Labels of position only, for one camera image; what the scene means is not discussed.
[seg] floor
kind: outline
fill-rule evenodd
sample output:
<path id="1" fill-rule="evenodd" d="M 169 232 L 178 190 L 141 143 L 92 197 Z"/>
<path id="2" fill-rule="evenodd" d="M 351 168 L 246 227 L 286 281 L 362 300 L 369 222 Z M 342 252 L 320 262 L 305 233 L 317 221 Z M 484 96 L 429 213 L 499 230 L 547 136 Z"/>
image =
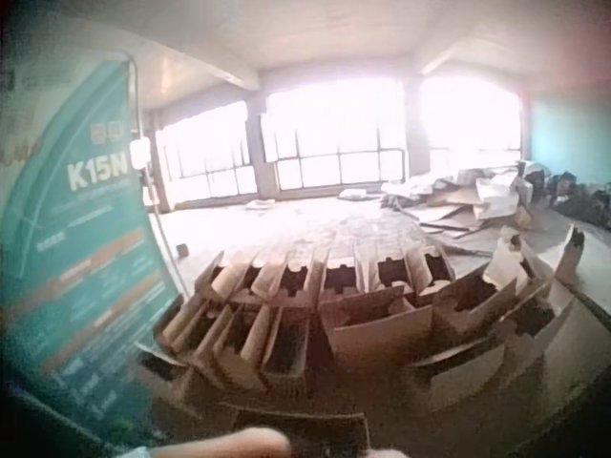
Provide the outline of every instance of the floor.
<path id="1" fill-rule="evenodd" d="M 408 217 L 380 208 L 378 201 L 348 202 L 336 198 L 278 202 L 275 207 L 265 211 L 247 210 L 242 205 L 184 210 L 164 215 L 161 220 L 172 247 L 179 243 L 186 243 L 189 247 L 190 256 L 178 260 L 179 271 L 189 289 L 193 288 L 200 271 L 223 249 L 231 256 L 242 247 L 257 246 L 264 256 L 269 250 L 291 246 L 297 257 L 306 258 L 315 246 L 324 245 L 330 248 L 332 258 L 342 258 L 349 256 L 354 244 L 375 240 L 378 249 L 384 252 L 396 249 L 398 236 L 411 239 L 422 237 Z M 553 248 L 565 239 L 570 222 L 553 211 L 541 210 L 537 212 L 534 229 L 526 238 L 535 251 L 553 257 Z M 602 253 L 603 248 L 609 251 L 609 235 L 587 224 L 580 226 L 588 231 L 588 240 L 592 241 L 586 242 L 590 252 L 588 256 L 584 255 L 582 261 L 582 264 L 589 266 L 587 271 L 591 274 L 591 271 L 597 270 L 596 265 L 611 259 Z M 497 238 L 498 228 L 491 228 L 469 235 L 459 243 L 467 248 L 493 250 Z M 453 239 L 444 240 L 457 244 Z M 588 264 L 591 260 L 599 264 Z M 487 260 L 450 257 L 450 261 L 460 277 Z M 605 300 L 601 284 L 606 285 L 604 281 L 595 281 L 592 285 L 586 283 L 584 286 L 593 288 L 594 295 L 598 294 Z M 607 311 L 611 312 L 611 305 L 608 307 Z M 412 418 L 401 401 L 404 394 L 400 391 L 403 387 L 399 381 L 391 374 L 381 374 L 376 376 L 375 381 L 351 380 L 355 390 L 353 394 L 338 396 L 344 385 L 333 383 L 323 386 L 323 391 L 328 393 L 323 393 L 322 397 L 308 398 L 295 406 L 284 404 L 283 408 L 295 411 L 328 410 L 328 413 L 354 409 L 365 411 L 375 447 L 397 447 L 415 457 L 501 455 L 510 445 L 512 447 L 524 441 L 528 437 L 525 431 L 532 432 L 541 422 L 549 422 L 546 420 L 548 415 L 556 410 L 556 403 L 566 398 L 566 393 L 571 393 L 571 399 L 575 398 L 576 392 L 585 393 L 585 385 L 589 383 L 586 381 L 594 380 L 590 378 L 601 374 L 606 367 L 606 362 L 591 361 L 582 356 L 596 354 L 595 348 L 600 354 L 611 355 L 611 337 L 586 308 L 576 308 L 578 310 L 574 310 L 571 320 L 564 326 L 562 336 L 558 336 L 552 345 L 547 361 L 536 364 L 503 396 L 494 392 L 481 393 L 468 403 L 448 411 L 426 418 Z M 565 373 L 567 359 L 570 364 L 579 367 L 574 373 Z M 596 370 L 589 368 L 590 365 L 595 365 Z M 578 380 L 583 380 L 585 385 L 578 383 Z M 575 386 L 579 387 L 578 391 L 573 391 Z M 267 406 L 266 403 L 270 403 L 270 406 L 274 406 L 272 401 L 263 399 L 244 402 L 245 405 L 254 403 L 255 406 Z M 500 418 L 503 419 L 502 425 L 497 424 Z M 208 427 L 214 424 L 221 427 L 216 416 L 210 424 L 204 422 L 208 434 L 212 433 Z M 197 431 L 190 437 L 201 435 L 204 424 L 190 423 Z"/>

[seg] ceiling beam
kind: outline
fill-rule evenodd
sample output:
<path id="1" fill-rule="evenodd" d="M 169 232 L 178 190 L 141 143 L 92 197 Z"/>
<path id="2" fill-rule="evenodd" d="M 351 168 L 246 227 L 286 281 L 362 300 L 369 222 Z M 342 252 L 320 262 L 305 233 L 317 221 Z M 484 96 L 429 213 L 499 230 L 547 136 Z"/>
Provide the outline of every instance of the ceiling beam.
<path id="1" fill-rule="evenodd" d="M 170 21 L 155 24 L 157 22 L 154 21 L 146 28 L 122 29 L 198 59 L 206 70 L 218 79 L 248 91 L 257 91 L 260 88 L 257 71 L 230 50 L 201 35 L 194 40 L 187 30 L 176 27 L 176 24 Z"/>
<path id="2" fill-rule="evenodd" d="M 92 20 L 136 34 L 166 48 L 197 59 L 218 79 L 248 91 L 260 88 L 257 70 L 222 44 L 207 37 L 204 31 L 193 33 L 193 14 L 188 5 L 166 0 L 124 2 L 108 0 L 62 0 L 65 14 Z"/>
<path id="3" fill-rule="evenodd" d="M 428 27 L 428 32 L 413 53 L 414 69 L 428 74 L 450 59 L 477 30 L 500 17 L 516 0 L 458 0 L 443 2 L 443 10 Z"/>

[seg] concrete pillar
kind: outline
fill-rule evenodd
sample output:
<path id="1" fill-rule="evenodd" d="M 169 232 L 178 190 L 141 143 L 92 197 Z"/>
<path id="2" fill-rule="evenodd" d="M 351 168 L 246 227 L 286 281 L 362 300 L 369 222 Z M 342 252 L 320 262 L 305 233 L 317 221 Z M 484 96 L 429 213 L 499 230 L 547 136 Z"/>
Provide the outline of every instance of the concrete pillar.
<path id="1" fill-rule="evenodd" d="M 276 198 L 280 193 L 276 165 L 265 162 L 263 135 L 261 132 L 261 115 L 267 112 L 266 98 L 263 92 L 252 94 L 246 99 L 248 119 L 246 120 L 246 141 L 250 160 L 255 169 L 255 180 L 259 198 Z"/>
<path id="2" fill-rule="evenodd" d="M 166 166 L 165 150 L 163 145 L 158 145 L 156 131 L 160 129 L 158 113 L 150 113 L 149 128 L 144 132 L 151 142 L 151 165 L 153 168 L 153 182 L 159 198 L 159 211 L 169 213 L 174 210 L 176 203 L 170 192 L 170 171 Z"/>
<path id="3" fill-rule="evenodd" d="M 420 85 L 423 78 L 413 69 L 411 59 L 403 61 L 400 69 L 405 96 L 409 176 L 413 177 L 431 170 L 429 140 L 420 113 Z"/>

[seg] cardboard pile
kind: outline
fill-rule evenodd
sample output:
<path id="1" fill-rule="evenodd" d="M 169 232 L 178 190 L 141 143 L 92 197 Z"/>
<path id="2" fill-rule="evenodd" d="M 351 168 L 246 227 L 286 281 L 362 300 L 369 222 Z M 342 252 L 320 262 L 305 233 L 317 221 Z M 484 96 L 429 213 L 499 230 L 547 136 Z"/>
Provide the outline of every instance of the cardboard pile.
<path id="1" fill-rule="evenodd" d="M 193 297 L 154 327 L 163 370 L 143 361 L 138 371 L 149 382 L 157 374 L 152 385 L 174 400 L 202 380 L 301 396 L 316 369 L 312 343 L 325 339 L 339 368 L 399 370 L 416 405 L 444 408 L 492 378 L 508 384 L 543 354 L 573 300 L 554 276 L 574 273 L 582 247 L 572 229 L 554 271 L 503 228 L 491 261 L 458 280 L 432 239 L 357 245 L 340 260 L 315 249 L 301 263 L 246 250 L 225 264 L 220 253 Z"/>
<path id="2" fill-rule="evenodd" d="M 522 164 L 494 169 L 460 170 L 456 176 L 428 174 L 405 184 L 385 183 L 382 205 L 409 215 L 428 234 L 459 239 L 508 219 L 522 229 L 531 226 L 533 184 Z"/>

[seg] concrete floor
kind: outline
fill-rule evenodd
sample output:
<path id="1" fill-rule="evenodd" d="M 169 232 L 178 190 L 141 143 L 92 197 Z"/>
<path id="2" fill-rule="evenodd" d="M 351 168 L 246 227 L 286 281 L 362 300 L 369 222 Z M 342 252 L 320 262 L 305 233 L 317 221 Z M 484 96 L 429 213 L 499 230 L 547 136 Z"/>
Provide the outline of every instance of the concrete floor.
<path id="1" fill-rule="evenodd" d="M 178 264 L 190 289 L 200 271 L 223 249 L 230 256 L 247 246 L 258 246 L 264 253 L 276 247 L 292 246 L 298 256 L 306 258 L 314 246 L 323 244 L 331 249 L 332 258 L 342 258 L 350 254 L 354 243 L 375 240 L 384 252 L 396 248 L 399 236 L 411 239 L 421 237 L 410 218 L 390 209 L 381 209 L 378 201 L 347 202 L 336 198 L 279 202 L 266 211 L 246 210 L 242 205 L 184 210 L 164 215 L 161 219 L 171 246 L 179 243 L 189 246 L 190 256 L 179 260 Z M 555 212 L 543 210 L 537 213 L 536 228 L 527 234 L 527 240 L 535 251 L 545 252 L 564 240 L 569 222 Z M 600 235 L 589 225 L 581 226 L 585 226 L 590 235 Z M 444 236 L 440 238 L 464 247 L 492 250 L 496 245 L 498 230 L 497 227 L 487 229 L 460 242 Z M 451 257 L 450 261 L 460 277 L 487 259 Z M 574 315 L 584 315 L 585 319 L 593 320 L 582 308 Z M 579 335 L 579 329 L 572 324 L 567 324 L 566 328 L 565 335 Z M 558 339 L 559 354 L 565 354 L 570 349 L 559 347 L 565 339 Z M 345 392 L 345 383 L 335 380 L 331 374 L 323 374 L 322 382 L 316 384 L 318 394 L 314 398 L 295 403 L 282 401 L 280 404 L 270 399 L 248 398 L 243 400 L 243 404 L 327 413 L 365 411 L 374 447 L 396 447 L 412 456 L 473 458 L 500 454 L 534 432 L 540 419 L 537 420 L 534 415 L 535 410 L 531 411 L 526 406 L 545 404 L 541 399 L 547 399 L 548 395 L 541 390 L 540 380 L 547 373 L 551 373 L 549 364 L 536 364 L 529 371 L 530 375 L 521 377 L 503 396 L 494 392 L 480 394 L 468 403 L 426 418 L 415 418 L 406 408 L 404 387 L 395 374 L 376 375 L 375 381 L 351 378 L 349 385 L 354 391 L 352 394 Z M 211 422 L 193 423 L 186 420 L 197 432 L 190 436 L 191 439 L 226 430 L 216 413 L 210 415 L 214 417 Z M 504 426 L 497 423 L 498 418 L 503 419 Z M 178 437 L 184 438 L 182 433 L 185 429 L 179 429 L 181 435 Z"/>

